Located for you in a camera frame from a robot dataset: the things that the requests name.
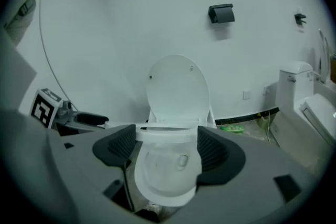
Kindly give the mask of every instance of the white toilet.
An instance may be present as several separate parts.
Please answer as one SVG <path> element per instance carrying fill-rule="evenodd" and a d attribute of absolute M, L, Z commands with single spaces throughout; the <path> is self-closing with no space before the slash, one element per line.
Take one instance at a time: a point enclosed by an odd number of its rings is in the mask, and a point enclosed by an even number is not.
<path fill-rule="evenodd" d="M 280 112 L 270 130 L 279 146 L 319 175 L 335 149 L 336 108 L 314 94 L 313 68 L 294 61 L 280 68 L 276 105 Z"/>
<path fill-rule="evenodd" d="M 330 65 L 330 47 L 327 38 L 319 29 L 321 42 L 319 44 L 320 58 L 317 72 L 314 78 L 314 93 L 319 93 L 324 96 L 330 103 L 336 105 L 336 84 L 330 79 L 331 65 Z"/>
<path fill-rule="evenodd" d="M 170 55 L 155 63 L 147 82 L 150 105 L 147 130 L 137 126 L 142 146 L 135 164 L 140 193 L 162 206 L 183 206 L 196 191 L 202 173 L 197 127 L 216 128 L 209 90 L 198 66 Z"/>

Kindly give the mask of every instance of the wall-mounted hook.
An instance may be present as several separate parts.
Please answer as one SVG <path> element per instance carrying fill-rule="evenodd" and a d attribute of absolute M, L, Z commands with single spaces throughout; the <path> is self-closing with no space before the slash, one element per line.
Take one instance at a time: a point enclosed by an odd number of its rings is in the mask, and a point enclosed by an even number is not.
<path fill-rule="evenodd" d="M 294 17 L 295 17 L 295 21 L 298 25 L 302 25 L 302 23 L 306 24 L 306 22 L 302 20 L 302 19 L 307 18 L 306 15 L 298 13 L 298 14 L 295 14 Z"/>

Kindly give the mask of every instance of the white wall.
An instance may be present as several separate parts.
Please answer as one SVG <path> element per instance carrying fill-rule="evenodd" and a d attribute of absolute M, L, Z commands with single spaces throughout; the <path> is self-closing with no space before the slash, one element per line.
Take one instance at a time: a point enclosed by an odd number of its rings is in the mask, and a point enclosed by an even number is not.
<path fill-rule="evenodd" d="M 208 7 L 227 3 L 233 3 L 236 21 L 211 26 Z M 307 16 L 303 29 L 294 19 L 298 6 Z M 279 65 L 289 60 L 314 67 L 318 28 L 335 44 L 322 0 L 109 0 L 108 11 L 116 51 L 141 107 L 148 106 L 151 66 L 181 54 L 202 69 L 217 119 L 275 106 L 275 87 L 265 98 L 264 86 L 278 80 Z M 251 90 L 251 99 L 242 99 L 244 90 Z"/>
<path fill-rule="evenodd" d="M 146 119 L 148 72 L 169 54 L 197 63 L 207 79 L 215 117 L 223 119 L 274 107 L 275 87 L 265 98 L 264 86 L 274 85 L 279 65 L 289 60 L 316 65 L 319 28 L 336 51 L 322 0 L 42 2 L 45 45 L 63 88 L 79 110 L 114 121 Z M 236 21 L 211 25 L 208 7 L 226 3 L 233 3 Z M 294 20 L 298 6 L 307 16 L 304 28 Z M 37 46 L 38 37 L 34 34 L 29 42 Z M 45 63 L 36 67 L 39 75 L 47 74 Z M 47 87 L 43 79 L 38 81 L 36 85 Z M 251 99 L 242 99 L 244 90 L 251 90 Z"/>
<path fill-rule="evenodd" d="M 17 46 L 17 50 L 37 71 L 36 77 L 30 84 L 30 87 L 28 88 L 19 107 L 19 111 L 23 114 L 29 113 L 37 89 L 52 89 L 53 92 L 57 93 L 60 97 L 66 99 L 55 78 L 53 77 L 53 74 L 50 71 L 48 62 L 45 58 L 45 54 L 43 51 L 38 24 L 39 1 L 40 0 L 36 0 L 37 8 L 34 13 L 34 19 L 31 25 L 28 27 L 22 41 Z"/>
<path fill-rule="evenodd" d="M 146 118 L 114 51 L 105 0 L 42 0 L 41 20 L 51 66 L 80 111 L 112 121 Z"/>

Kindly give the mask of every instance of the black trim strip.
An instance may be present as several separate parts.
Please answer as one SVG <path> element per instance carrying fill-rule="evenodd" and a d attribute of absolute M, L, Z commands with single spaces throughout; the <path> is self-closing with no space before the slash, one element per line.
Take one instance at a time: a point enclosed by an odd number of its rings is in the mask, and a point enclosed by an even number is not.
<path fill-rule="evenodd" d="M 278 113 L 278 112 L 279 112 L 279 108 L 274 108 L 269 111 L 271 115 Z M 236 117 L 236 118 L 231 118 L 231 119 L 216 120 L 216 125 L 233 124 L 233 123 L 239 123 L 243 121 L 251 121 L 251 120 L 259 119 L 262 116 L 266 117 L 268 116 L 268 110 L 260 112 L 260 115 L 261 116 L 259 116 L 258 113 L 256 113 L 252 115 L 241 116 L 241 117 Z"/>

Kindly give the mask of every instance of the cable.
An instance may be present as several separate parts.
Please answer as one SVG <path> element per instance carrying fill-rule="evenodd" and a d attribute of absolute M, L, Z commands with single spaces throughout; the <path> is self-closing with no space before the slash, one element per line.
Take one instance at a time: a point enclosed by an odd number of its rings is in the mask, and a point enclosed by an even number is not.
<path fill-rule="evenodd" d="M 318 72 L 313 71 L 313 73 L 314 73 L 316 76 L 321 77 L 321 75 L 320 75 Z"/>
<path fill-rule="evenodd" d="M 75 107 L 74 103 L 70 100 L 70 98 L 67 96 L 67 94 L 63 90 L 61 84 L 59 83 L 59 81 L 58 81 L 58 79 L 57 79 L 57 77 L 56 77 L 56 75 L 55 75 L 55 73 L 53 71 L 53 68 L 51 67 L 51 64 L 50 64 L 50 61 L 49 61 L 49 58 L 48 58 L 48 55 L 47 55 L 47 52 L 46 52 L 46 48 L 44 46 L 43 35 L 42 35 L 42 23 L 41 23 L 41 6 L 42 5 L 41 5 L 41 3 L 42 3 L 42 0 L 40 0 L 39 6 L 38 6 L 38 25 L 39 25 L 39 28 L 40 28 L 40 36 L 41 36 L 41 41 L 42 41 L 42 47 L 43 47 L 44 54 L 46 56 L 46 59 L 47 59 L 49 68 L 51 70 L 51 73 L 54 75 L 54 78 L 55 78 L 57 84 L 59 85 L 59 87 L 61 88 L 61 91 L 66 96 L 66 98 L 68 98 L 68 100 L 70 101 L 70 103 L 72 104 L 72 106 L 78 111 L 77 107 Z"/>
<path fill-rule="evenodd" d="M 268 110 L 268 129 L 267 129 L 267 139 L 268 139 L 268 142 L 271 143 L 271 141 L 269 140 L 269 123 L 271 121 L 271 114 Z"/>

